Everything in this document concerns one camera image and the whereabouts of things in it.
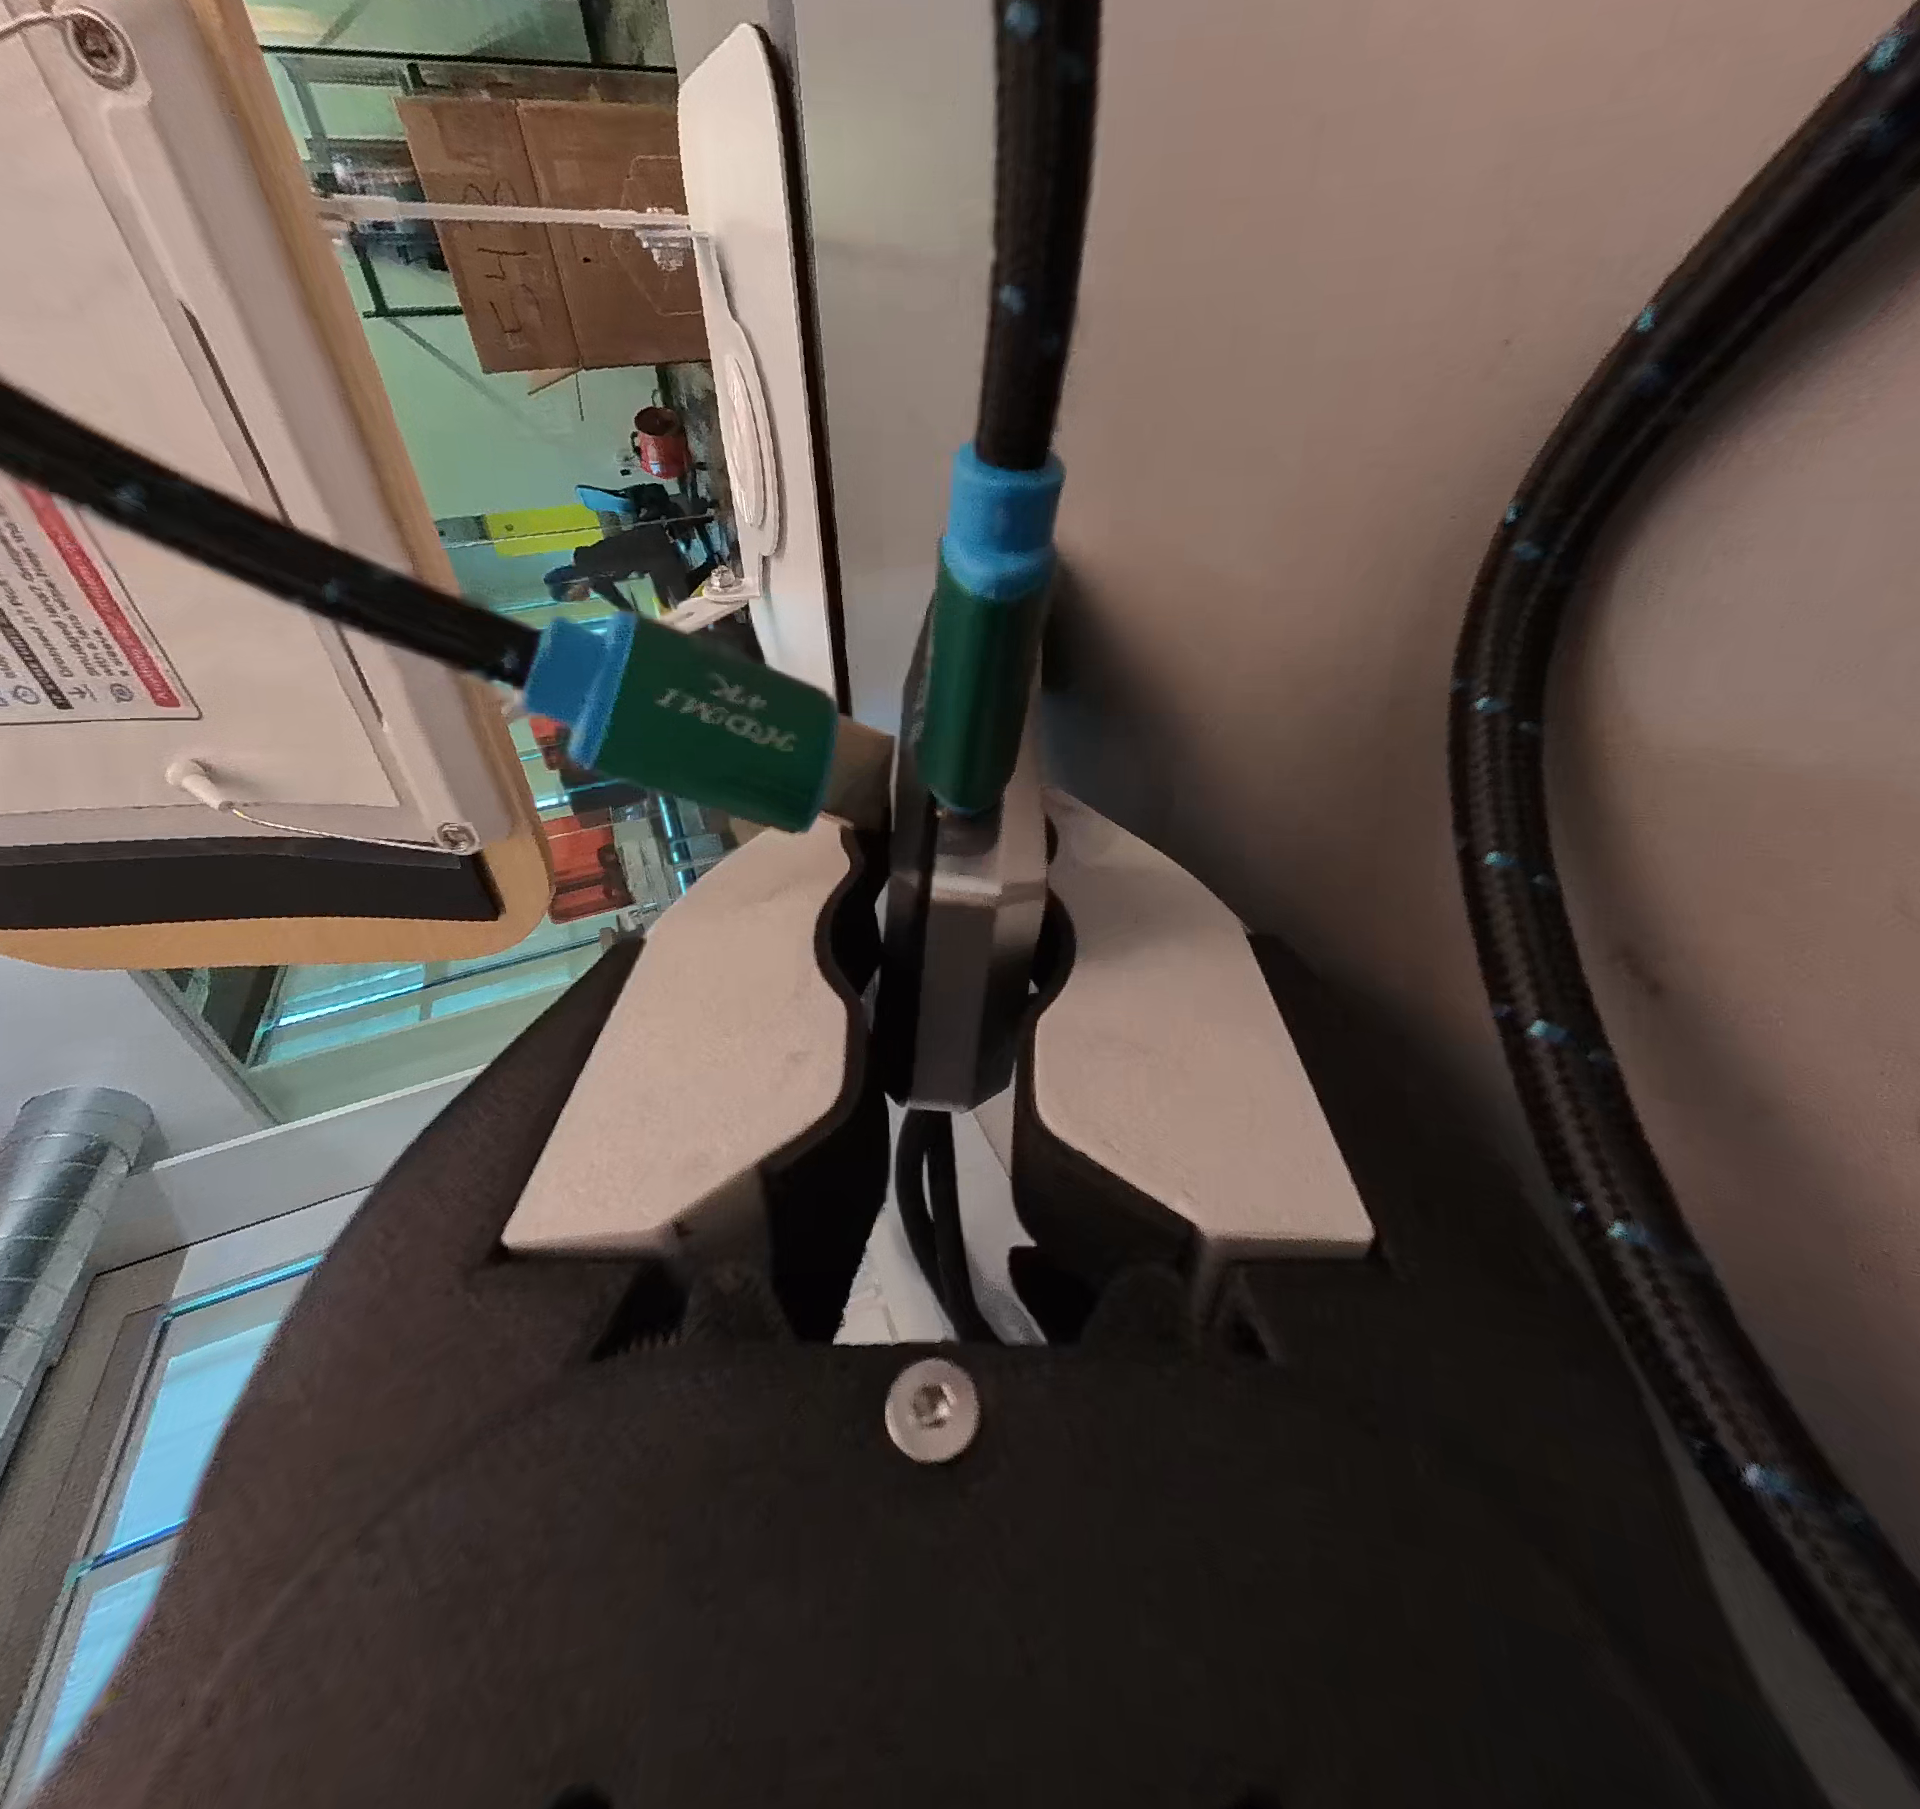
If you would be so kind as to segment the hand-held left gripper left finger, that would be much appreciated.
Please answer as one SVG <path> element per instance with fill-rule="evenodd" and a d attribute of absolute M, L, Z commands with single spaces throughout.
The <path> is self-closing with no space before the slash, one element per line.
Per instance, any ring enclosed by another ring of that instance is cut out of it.
<path fill-rule="evenodd" d="M 791 1330 L 840 1332 L 889 1189 L 863 996 L 884 859 L 849 821 L 766 831 L 647 932 L 502 1248 L 744 1267 Z"/>

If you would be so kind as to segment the silver black hdmi switch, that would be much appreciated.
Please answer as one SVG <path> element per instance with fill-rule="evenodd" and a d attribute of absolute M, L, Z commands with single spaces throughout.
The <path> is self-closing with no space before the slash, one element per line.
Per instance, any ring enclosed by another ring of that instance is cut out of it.
<path fill-rule="evenodd" d="M 925 622 L 902 689 L 873 1036 L 887 1095 L 952 1116 L 1014 1078 L 1049 903 L 1049 823 L 1034 716 L 991 811 L 959 815 L 930 796 L 918 763 L 930 633 Z"/>

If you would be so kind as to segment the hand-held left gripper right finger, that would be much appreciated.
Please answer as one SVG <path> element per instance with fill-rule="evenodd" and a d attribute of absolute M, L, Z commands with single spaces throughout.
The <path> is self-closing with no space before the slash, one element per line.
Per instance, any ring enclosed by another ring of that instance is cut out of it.
<path fill-rule="evenodd" d="M 1014 1287 L 1046 1342 L 1160 1269 L 1200 1323 L 1254 1269 L 1379 1251 L 1330 1118 L 1236 914 L 1060 791 L 1049 972 L 1014 1082 Z"/>

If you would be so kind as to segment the tall cardboard box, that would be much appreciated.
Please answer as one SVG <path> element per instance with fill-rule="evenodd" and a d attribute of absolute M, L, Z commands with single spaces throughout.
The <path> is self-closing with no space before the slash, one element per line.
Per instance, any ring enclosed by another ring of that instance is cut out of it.
<path fill-rule="evenodd" d="M 632 101 L 412 97 L 396 104 L 425 200 L 447 209 L 688 209 L 673 93 Z M 711 359 L 690 246 L 601 224 L 443 222 L 436 236 L 483 373 Z"/>

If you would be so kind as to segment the silver ventilation ducts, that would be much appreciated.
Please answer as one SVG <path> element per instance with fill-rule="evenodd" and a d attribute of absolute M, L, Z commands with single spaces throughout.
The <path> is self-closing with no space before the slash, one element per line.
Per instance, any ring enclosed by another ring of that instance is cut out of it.
<path fill-rule="evenodd" d="M 61 1089 L 27 1100 L 3 1138 L 3 1461 L 61 1358 L 87 1259 L 152 1133 L 134 1095 Z"/>

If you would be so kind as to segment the white stand base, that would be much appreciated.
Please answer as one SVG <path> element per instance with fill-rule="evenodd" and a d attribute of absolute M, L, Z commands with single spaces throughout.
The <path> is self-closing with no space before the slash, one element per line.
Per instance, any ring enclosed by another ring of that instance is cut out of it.
<path fill-rule="evenodd" d="M 535 70 L 523 84 L 384 94 L 393 135 L 343 144 L 311 188 L 372 334 L 376 364 L 439 519 L 493 525 L 493 565 L 556 560 L 597 523 L 634 513 L 619 496 L 647 482 L 680 495 L 671 525 L 722 542 L 743 615 L 766 659 L 847 701 L 829 580 L 826 463 L 801 295 L 801 228 L 788 124 L 772 51 L 739 25 L 682 82 L 614 70 Z M 447 209 L 425 200 L 396 104 L 412 97 L 632 101 L 673 93 L 688 209 L 554 212 Z M 601 224 L 647 246 L 690 246 L 711 359 L 673 368 L 483 373 L 440 240 L 443 222 Z M 647 477 L 632 417 L 673 407 L 692 450 L 682 482 Z"/>

